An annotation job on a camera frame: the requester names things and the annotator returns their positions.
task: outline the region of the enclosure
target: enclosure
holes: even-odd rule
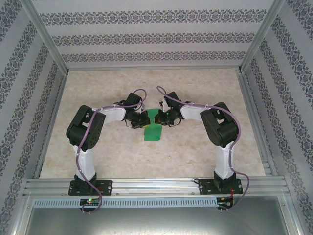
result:
[[[313,234],[312,4],[1,0],[0,234]],[[116,121],[93,148],[110,195],[82,214],[88,197],[69,195],[76,112],[138,88],[146,110],[160,109],[159,85],[228,106],[247,194],[237,206],[241,194],[203,195],[194,183],[219,161],[201,121],[163,126],[158,141]],[[236,208],[217,210],[230,196]]]

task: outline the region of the beige floor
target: beige floor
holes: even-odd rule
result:
[[[183,101],[216,104],[223,101],[238,118],[242,137],[235,147],[234,168],[249,176],[264,176],[251,124],[234,70],[71,71],[61,100],[41,178],[73,178],[75,154],[66,129],[78,108],[102,107],[126,99],[144,88],[146,108],[158,108],[162,95],[156,86],[175,91]],[[103,127],[94,148],[98,178],[212,177],[216,157],[201,122],[183,120],[163,127],[160,141],[144,141],[144,130],[122,121]]]

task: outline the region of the green block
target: green block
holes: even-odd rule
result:
[[[159,109],[148,109],[151,125],[145,128],[145,141],[159,141],[161,139],[162,125],[155,124],[155,116]]]

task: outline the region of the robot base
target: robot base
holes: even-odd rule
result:
[[[112,180],[97,180],[95,176],[90,182],[100,190],[102,196],[111,196],[112,192]],[[72,180],[69,184],[68,190],[69,196],[97,196],[98,193],[94,190],[86,181],[83,181],[75,175],[75,180]]]
[[[234,173],[229,179],[224,181],[222,187],[216,186],[216,180],[219,177],[214,172],[214,179],[194,179],[194,182],[199,185],[200,195],[219,195],[219,194],[243,194],[243,187],[240,179],[236,179]]]

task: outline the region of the striped wall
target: striped wall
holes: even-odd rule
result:
[[[0,0],[0,235],[32,178],[63,76],[18,0]]]
[[[240,65],[273,0],[34,0],[67,66]]]
[[[313,1],[286,0],[246,77],[277,171],[313,234]]]

